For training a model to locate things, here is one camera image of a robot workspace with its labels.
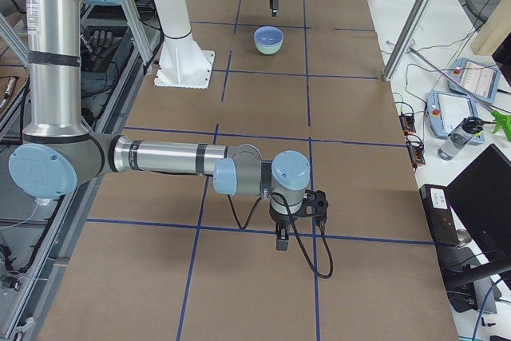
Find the grey office chair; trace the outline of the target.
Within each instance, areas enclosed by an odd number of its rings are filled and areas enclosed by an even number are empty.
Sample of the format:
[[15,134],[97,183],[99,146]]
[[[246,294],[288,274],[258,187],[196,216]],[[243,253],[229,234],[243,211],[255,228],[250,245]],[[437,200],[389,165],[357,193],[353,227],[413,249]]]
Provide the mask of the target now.
[[465,0],[463,6],[482,24],[486,23],[491,13],[501,0]]

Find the teach pendant tablet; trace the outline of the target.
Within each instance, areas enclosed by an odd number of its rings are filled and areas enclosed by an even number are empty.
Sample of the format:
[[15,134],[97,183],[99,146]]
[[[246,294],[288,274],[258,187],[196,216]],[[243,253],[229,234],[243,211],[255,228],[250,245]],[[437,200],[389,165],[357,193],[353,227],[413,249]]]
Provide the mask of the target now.
[[477,106],[469,97],[457,93],[430,91],[426,116],[433,135],[446,139],[466,117],[478,117]]
[[448,80],[449,89],[455,93],[468,90],[481,100],[493,103],[500,82],[501,71],[496,65],[486,65],[467,57],[460,57],[450,68],[448,74],[458,85]]

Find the chrome stand with green clip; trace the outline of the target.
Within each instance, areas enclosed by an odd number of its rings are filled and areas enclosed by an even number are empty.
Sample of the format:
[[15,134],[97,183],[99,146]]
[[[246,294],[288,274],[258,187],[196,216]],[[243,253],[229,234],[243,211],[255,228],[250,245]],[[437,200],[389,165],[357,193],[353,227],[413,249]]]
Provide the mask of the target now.
[[442,69],[412,46],[409,46],[406,52],[417,55],[441,74],[448,81],[448,86],[453,92],[464,94],[485,108],[493,116],[495,124],[493,133],[502,129],[507,140],[510,141],[510,113],[505,114],[503,110],[493,106],[501,76],[500,70],[495,65],[483,65],[462,57],[455,63],[455,67]]

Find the clear water bottle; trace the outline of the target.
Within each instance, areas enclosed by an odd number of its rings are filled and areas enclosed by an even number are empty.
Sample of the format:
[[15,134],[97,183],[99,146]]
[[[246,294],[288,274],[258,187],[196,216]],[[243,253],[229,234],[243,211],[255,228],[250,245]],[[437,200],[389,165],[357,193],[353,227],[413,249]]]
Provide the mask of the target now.
[[444,161],[454,159],[474,137],[481,134],[484,124],[479,117],[464,118],[438,148],[438,156]]

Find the black box device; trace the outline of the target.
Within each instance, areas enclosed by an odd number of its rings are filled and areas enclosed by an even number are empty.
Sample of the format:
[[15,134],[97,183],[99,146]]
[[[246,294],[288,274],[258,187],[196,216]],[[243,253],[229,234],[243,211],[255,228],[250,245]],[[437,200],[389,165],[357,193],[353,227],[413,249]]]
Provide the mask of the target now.
[[441,185],[424,184],[419,193],[430,234],[436,245],[456,247],[458,236],[446,188]]

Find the brown paper table cover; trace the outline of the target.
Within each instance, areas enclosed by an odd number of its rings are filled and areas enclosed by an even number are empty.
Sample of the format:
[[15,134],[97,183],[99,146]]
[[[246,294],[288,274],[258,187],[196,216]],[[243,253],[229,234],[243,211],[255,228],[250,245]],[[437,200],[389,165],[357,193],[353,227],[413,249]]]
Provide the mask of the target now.
[[207,89],[147,78],[125,126],[141,141],[285,150],[327,195],[275,248],[267,201],[199,176],[107,175],[41,340],[455,340],[435,248],[368,0],[187,0],[216,52]]

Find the orange black connector module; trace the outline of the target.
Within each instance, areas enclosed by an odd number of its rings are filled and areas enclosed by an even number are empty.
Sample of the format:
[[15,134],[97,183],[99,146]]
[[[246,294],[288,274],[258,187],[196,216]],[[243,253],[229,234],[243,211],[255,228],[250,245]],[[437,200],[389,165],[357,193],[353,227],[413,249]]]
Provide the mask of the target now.
[[401,113],[398,117],[404,134],[416,133],[414,124],[415,118],[413,114]]
[[408,150],[410,163],[413,169],[426,164],[426,160],[424,158],[424,143],[419,137],[413,136],[411,139],[407,137],[406,148]]

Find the aluminium frame post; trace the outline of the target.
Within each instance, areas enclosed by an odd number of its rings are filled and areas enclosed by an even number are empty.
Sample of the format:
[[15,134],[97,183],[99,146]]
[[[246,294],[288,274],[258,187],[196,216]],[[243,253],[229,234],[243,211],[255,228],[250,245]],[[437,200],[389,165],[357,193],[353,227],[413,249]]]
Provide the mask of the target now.
[[382,74],[382,79],[384,81],[390,81],[394,76],[430,2],[431,0],[415,0],[402,31],[399,34],[398,40],[391,51],[390,58],[386,63]]

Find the green ceramic bowl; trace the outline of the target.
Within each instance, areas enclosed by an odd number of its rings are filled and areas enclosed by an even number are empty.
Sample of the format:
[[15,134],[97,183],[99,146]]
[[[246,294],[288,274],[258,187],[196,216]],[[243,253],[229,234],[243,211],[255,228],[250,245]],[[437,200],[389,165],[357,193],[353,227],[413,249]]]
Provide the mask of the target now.
[[256,49],[263,55],[273,55],[280,51],[282,44],[274,44],[274,45],[263,45],[258,42],[255,43]]

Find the blue ceramic bowl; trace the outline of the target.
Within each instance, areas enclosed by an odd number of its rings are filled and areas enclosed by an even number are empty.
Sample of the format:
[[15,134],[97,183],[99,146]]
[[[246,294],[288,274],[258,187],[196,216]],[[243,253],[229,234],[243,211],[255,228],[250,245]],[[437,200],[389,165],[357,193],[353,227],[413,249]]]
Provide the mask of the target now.
[[254,34],[253,38],[257,47],[270,48],[281,46],[284,40],[283,31],[274,26],[261,26]]

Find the black monitor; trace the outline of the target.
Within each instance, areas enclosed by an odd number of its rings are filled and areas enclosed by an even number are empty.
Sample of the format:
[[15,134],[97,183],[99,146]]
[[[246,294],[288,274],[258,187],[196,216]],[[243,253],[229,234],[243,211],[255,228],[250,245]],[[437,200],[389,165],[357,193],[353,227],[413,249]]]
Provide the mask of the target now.
[[494,144],[486,147],[446,188],[446,196],[489,262],[446,274],[451,289],[485,277],[510,277],[510,159]]

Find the wooden board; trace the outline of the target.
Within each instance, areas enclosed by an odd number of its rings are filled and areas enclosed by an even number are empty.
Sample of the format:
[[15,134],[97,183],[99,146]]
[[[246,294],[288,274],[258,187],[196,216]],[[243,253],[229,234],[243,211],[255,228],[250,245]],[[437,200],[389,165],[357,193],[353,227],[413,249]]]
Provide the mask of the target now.
[[510,0],[500,0],[470,43],[476,55],[491,56],[510,35]]

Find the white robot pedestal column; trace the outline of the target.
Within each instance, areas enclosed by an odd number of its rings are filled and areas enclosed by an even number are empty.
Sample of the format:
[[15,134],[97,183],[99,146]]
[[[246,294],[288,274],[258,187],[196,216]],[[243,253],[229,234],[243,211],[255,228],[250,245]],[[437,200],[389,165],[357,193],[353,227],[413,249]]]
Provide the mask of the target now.
[[202,50],[192,36],[186,0],[154,0],[164,35],[155,85],[208,88],[215,53]]

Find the near teach pendant tablet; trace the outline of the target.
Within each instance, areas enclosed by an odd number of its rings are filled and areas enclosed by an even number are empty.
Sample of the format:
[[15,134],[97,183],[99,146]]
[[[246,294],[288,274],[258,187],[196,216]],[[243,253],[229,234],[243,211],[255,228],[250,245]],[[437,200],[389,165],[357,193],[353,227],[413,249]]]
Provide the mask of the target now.
[[426,116],[433,135],[446,139],[466,117],[478,117],[477,106],[469,97],[457,93],[430,91]]

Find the far teach pendant tablet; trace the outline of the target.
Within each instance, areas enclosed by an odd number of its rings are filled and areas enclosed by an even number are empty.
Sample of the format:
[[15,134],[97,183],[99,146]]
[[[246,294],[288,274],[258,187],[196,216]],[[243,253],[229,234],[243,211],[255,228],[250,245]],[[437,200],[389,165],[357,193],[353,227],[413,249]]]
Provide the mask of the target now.
[[467,57],[460,57],[450,68],[448,74],[458,85],[448,80],[449,89],[455,93],[468,90],[481,100],[493,103],[500,82],[501,71],[496,65],[486,65]]

